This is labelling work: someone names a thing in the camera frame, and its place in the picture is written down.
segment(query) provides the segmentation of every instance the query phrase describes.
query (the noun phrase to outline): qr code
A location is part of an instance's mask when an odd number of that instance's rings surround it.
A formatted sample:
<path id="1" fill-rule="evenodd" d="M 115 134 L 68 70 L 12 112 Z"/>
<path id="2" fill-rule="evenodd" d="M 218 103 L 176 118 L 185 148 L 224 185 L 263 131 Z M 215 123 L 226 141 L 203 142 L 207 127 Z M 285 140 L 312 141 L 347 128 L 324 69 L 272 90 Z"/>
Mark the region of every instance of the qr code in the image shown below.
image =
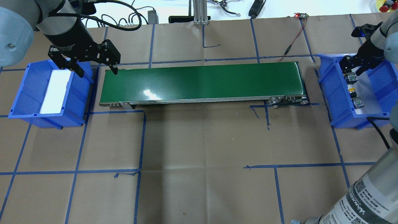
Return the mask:
<path id="1" fill-rule="evenodd" d="M 361 180 L 360 182 L 357 182 L 357 184 L 355 185 L 355 188 L 357 189 L 357 192 L 361 192 L 362 190 L 365 189 L 365 184 L 363 183 L 363 180 Z"/>
<path id="2" fill-rule="evenodd" d="M 351 221 L 351 224 L 366 224 L 366 223 L 362 222 L 362 220 L 360 220 L 359 218 L 356 218 Z"/>

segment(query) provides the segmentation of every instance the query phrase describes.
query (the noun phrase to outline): white foam block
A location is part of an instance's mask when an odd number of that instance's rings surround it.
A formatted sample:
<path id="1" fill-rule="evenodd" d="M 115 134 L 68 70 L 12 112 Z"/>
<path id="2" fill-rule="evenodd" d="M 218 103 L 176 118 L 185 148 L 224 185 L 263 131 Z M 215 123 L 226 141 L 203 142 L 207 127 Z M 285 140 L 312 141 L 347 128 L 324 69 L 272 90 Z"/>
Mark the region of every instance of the white foam block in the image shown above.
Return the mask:
<path id="1" fill-rule="evenodd" d="M 58 114 L 61 112 L 66 94 L 66 85 L 71 73 L 71 71 L 66 69 L 53 70 L 40 108 L 40 114 Z"/>

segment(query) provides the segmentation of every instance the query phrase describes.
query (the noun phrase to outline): black power adapter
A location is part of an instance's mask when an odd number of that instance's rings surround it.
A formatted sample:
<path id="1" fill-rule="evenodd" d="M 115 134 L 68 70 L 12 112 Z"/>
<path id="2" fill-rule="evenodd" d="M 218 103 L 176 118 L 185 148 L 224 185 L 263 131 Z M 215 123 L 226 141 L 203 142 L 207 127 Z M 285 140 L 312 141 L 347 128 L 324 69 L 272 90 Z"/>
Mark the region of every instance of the black power adapter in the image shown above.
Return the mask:
<path id="1" fill-rule="evenodd" d="M 249 16 L 255 19 L 260 14 L 266 0 L 254 0 L 252 7 L 249 10 Z"/>

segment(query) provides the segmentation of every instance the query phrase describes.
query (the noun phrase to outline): red object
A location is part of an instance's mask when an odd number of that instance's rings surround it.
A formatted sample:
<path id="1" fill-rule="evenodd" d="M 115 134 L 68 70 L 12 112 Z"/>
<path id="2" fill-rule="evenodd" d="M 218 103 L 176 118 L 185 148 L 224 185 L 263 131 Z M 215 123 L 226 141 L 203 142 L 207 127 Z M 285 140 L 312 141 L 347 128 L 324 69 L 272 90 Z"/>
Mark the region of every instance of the red object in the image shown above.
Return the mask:
<path id="1" fill-rule="evenodd" d="M 398 8 L 398 2 L 394 2 L 391 6 L 392 10 L 396 10 Z"/>
<path id="2" fill-rule="evenodd" d="M 381 6 L 379 8 L 380 12 L 387 12 L 389 10 L 388 6 Z"/>

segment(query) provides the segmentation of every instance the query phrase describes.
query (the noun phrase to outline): conveyor belt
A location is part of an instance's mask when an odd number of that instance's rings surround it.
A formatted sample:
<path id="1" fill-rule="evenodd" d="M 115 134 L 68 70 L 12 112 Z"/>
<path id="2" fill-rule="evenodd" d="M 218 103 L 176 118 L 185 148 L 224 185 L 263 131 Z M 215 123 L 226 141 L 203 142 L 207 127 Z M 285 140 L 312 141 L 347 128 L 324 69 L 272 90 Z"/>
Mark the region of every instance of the conveyor belt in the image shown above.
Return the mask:
<path id="1" fill-rule="evenodd" d="M 297 62 L 106 71 L 100 106 L 306 96 Z"/>

